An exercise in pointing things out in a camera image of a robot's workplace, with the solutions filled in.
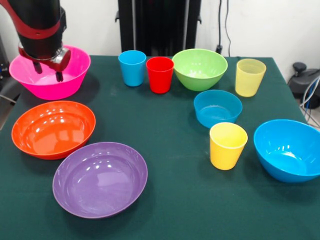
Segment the table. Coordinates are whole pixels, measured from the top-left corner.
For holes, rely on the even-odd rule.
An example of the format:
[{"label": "table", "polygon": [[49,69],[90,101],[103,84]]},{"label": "table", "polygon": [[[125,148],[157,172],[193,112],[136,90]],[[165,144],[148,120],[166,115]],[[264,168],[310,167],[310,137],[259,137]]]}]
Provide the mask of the table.
[{"label": "table", "polygon": [[[235,93],[238,57],[213,89]],[[0,234],[3,240],[311,240],[320,239],[320,178],[286,184],[271,178],[256,156],[253,133],[263,122],[305,122],[272,58],[254,97],[240,97],[237,120],[248,142],[234,169],[210,163],[209,130],[197,122],[197,92],[172,79],[170,92],[156,95],[143,85],[124,85],[114,56],[92,56],[80,90],[68,100],[89,106],[96,128],[88,144],[120,142],[139,151],[149,171],[140,198],[124,212],[90,220],[63,210],[52,193],[61,160],[20,152],[11,129],[26,110],[44,103],[24,91],[0,132]]]}]

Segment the green bowl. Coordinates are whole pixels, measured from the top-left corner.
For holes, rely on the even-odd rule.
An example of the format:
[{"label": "green bowl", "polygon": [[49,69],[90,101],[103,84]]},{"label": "green bowl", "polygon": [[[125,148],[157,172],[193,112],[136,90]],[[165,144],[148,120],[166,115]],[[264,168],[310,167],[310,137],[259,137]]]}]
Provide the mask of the green bowl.
[{"label": "green bowl", "polygon": [[205,91],[215,85],[228,68],[227,60],[211,50],[192,48],[173,56],[174,72],[189,90]]}]

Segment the purple bowl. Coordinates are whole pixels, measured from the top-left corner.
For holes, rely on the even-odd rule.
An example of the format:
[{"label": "purple bowl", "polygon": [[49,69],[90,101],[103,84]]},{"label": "purple bowl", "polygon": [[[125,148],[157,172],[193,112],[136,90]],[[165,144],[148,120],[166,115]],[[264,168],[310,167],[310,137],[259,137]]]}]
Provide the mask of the purple bowl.
[{"label": "purple bowl", "polygon": [[147,178],[146,162],[136,150],[117,142],[98,142],[78,149],[60,164],[52,189],[67,212],[100,219],[128,208]]}]

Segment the white wall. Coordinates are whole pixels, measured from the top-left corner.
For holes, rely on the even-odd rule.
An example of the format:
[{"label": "white wall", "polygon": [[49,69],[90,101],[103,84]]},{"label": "white wall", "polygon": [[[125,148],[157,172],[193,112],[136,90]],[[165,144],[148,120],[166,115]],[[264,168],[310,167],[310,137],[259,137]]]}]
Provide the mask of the white wall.
[{"label": "white wall", "polygon": [[[221,11],[222,54],[227,56],[224,29],[226,0]],[[285,79],[292,64],[301,61],[320,67],[319,0],[229,0],[228,32],[231,56],[274,57]],[[118,0],[60,0],[66,11],[63,43],[92,55],[121,52]],[[215,50],[218,44],[218,0],[202,0],[202,24],[198,24],[196,47]],[[9,60],[17,54],[18,37],[7,12],[0,7],[0,35]]]},{"label": "white wall", "polygon": [[[228,55],[225,31],[227,1],[222,1],[222,55]],[[202,24],[196,47],[215,50],[218,38],[218,0],[202,0]],[[320,67],[319,0],[229,0],[227,29],[231,56],[273,57],[283,75],[293,74],[292,64]]]}]

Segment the plastic bowl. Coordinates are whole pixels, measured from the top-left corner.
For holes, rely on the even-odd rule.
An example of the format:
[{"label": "plastic bowl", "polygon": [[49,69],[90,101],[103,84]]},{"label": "plastic bowl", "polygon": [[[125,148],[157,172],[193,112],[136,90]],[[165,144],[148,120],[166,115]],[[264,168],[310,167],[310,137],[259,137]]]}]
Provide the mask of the plastic bowl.
[{"label": "plastic bowl", "polygon": [[227,60],[211,50],[187,49],[173,56],[174,72],[189,90],[205,91],[215,85],[228,68]]},{"label": "plastic bowl", "polygon": [[147,178],[146,162],[136,150],[117,142],[98,142],[61,163],[52,190],[67,212],[100,219],[128,208],[144,190]]},{"label": "plastic bowl", "polygon": [[94,113],[74,101],[52,101],[26,111],[12,128],[21,151],[44,160],[67,157],[82,147],[96,126]]},{"label": "plastic bowl", "polygon": [[35,71],[33,62],[17,56],[9,67],[11,76],[40,99],[59,100],[74,94],[80,88],[89,69],[90,56],[80,48],[66,45],[71,51],[70,62],[62,72],[63,82],[57,82],[56,72],[40,63],[42,73]]},{"label": "plastic bowl", "polygon": [[222,122],[235,123],[243,108],[238,97],[223,90],[203,91],[193,105],[196,118],[207,128]]},{"label": "plastic bowl", "polygon": [[285,183],[300,183],[320,175],[320,132],[304,123],[276,119],[254,133],[254,146],[265,170]]}]

